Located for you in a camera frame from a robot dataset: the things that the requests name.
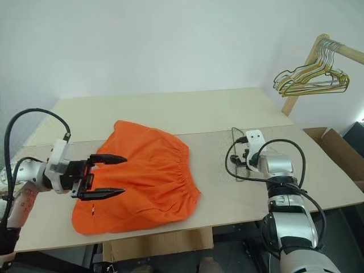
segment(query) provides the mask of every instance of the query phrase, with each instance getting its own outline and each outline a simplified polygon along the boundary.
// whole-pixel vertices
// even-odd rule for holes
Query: table surface
[[[307,158],[307,173],[303,187],[323,209],[364,201],[364,194],[350,178],[299,128],[294,125],[268,127],[263,128],[262,132],[266,141],[288,138],[303,149]],[[57,195],[55,192],[40,193],[21,231],[16,251],[86,245],[146,234],[255,221],[267,214],[265,183],[236,182],[224,169],[224,156],[232,142],[231,131],[185,134],[178,137],[190,148],[191,173],[202,193],[196,211],[187,220],[149,230],[85,236],[76,233],[71,223],[74,199],[69,195]],[[84,159],[95,152],[103,142],[101,140],[74,143],[69,149],[70,158]],[[238,147],[240,151],[243,148],[243,145]],[[286,143],[273,143],[272,148],[291,157],[299,178],[301,161],[294,147]],[[25,147],[18,156],[35,156],[45,160],[50,149],[51,146]],[[311,204],[308,205],[310,210],[315,209]]]
[[[118,119],[173,135],[292,125],[258,88],[62,99],[52,111],[71,127],[72,142],[107,139]],[[64,133],[50,117],[28,146],[54,144]]]
[[[185,221],[149,230],[85,236],[76,233],[71,223],[76,200],[55,192],[40,193],[22,228],[16,251],[87,245],[262,219],[267,213],[265,184],[236,182],[224,169],[225,153],[232,142],[228,130],[231,127],[265,127],[262,131],[266,140],[289,138],[297,142],[307,158],[304,188],[322,208],[364,201],[364,194],[348,176],[257,88],[75,98],[60,100],[53,111],[71,127],[74,144],[69,149],[69,158],[73,160],[85,159],[95,152],[113,131],[113,124],[118,119],[177,134],[190,148],[190,169],[202,193],[201,198],[196,211]],[[52,148],[50,144],[63,134],[64,129],[58,121],[50,118],[37,129],[29,146],[23,148],[17,157],[34,156],[46,160]],[[293,147],[279,143],[272,144],[272,147],[289,155],[295,170],[300,172],[300,155]]]

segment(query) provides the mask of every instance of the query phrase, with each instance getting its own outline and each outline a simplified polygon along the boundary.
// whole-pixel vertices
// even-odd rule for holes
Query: orange shorts
[[[72,214],[82,234],[149,229],[189,217],[200,191],[188,166],[189,148],[176,136],[136,123],[118,121],[97,151],[127,158],[116,165],[99,165],[92,189],[124,188],[105,200],[77,200]]]

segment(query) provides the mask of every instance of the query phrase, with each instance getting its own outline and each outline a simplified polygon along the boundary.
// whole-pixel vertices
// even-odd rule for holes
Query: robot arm
[[[26,181],[14,194],[6,227],[0,227],[0,272],[7,270],[15,258],[15,245],[39,192],[54,190],[59,194],[71,191],[72,198],[100,200],[123,193],[124,189],[99,188],[90,191],[95,163],[118,164],[127,160],[108,154],[91,155],[87,160],[70,161],[65,158],[68,143],[58,140],[47,162],[24,160],[19,165],[16,181]]]
[[[246,132],[240,142],[249,147],[243,154],[244,165],[262,173],[264,180],[259,181],[267,184],[269,214],[262,222],[262,241],[269,252],[278,254],[282,273],[340,273],[333,262],[319,252],[322,236],[317,235],[303,198],[307,194],[299,188],[289,157],[268,151],[259,130]]]

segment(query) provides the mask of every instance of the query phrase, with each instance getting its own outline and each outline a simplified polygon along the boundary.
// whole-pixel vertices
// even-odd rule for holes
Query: clothes hanger
[[[316,62],[306,69],[295,69],[296,75],[287,76],[286,74],[285,77],[280,78],[281,82],[278,82],[279,78],[276,77],[276,89],[282,96],[344,92],[350,82],[349,76],[342,71],[334,71],[332,69],[334,52],[340,46],[340,43],[323,39],[320,42],[320,46],[318,46],[318,58]],[[321,75],[331,76],[332,80],[308,83],[312,78]]]
[[[288,80],[289,78],[292,78],[293,75],[297,74],[299,71],[301,71],[304,68],[309,68],[312,66],[317,66],[321,60],[320,52],[318,53],[318,58],[315,60],[313,64],[306,64],[302,65],[300,67],[296,67],[293,71],[285,70],[280,72],[273,80],[273,88],[277,89],[278,85],[280,85],[284,80]]]

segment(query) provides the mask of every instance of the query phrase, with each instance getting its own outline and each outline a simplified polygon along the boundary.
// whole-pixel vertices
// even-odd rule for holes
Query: clothes rack
[[[324,38],[330,39],[330,36],[328,34],[321,34],[320,36],[317,37],[315,43],[313,44],[313,46],[311,48],[311,51],[310,51],[308,57],[306,59],[305,65],[312,64],[316,61],[317,46],[318,46],[319,42]],[[364,53],[361,51],[358,51],[356,49],[347,47],[346,45],[341,45],[340,47],[338,47],[338,49],[335,50],[335,53],[338,53],[349,59],[357,61],[360,64],[364,64]],[[295,106],[296,101],[298,100],[298,97],[299,96],[290,96],[286,99],[286,101],[282,107],[282,112],[286,116],[289,116],[289,114],[291,113],[293,107]]]

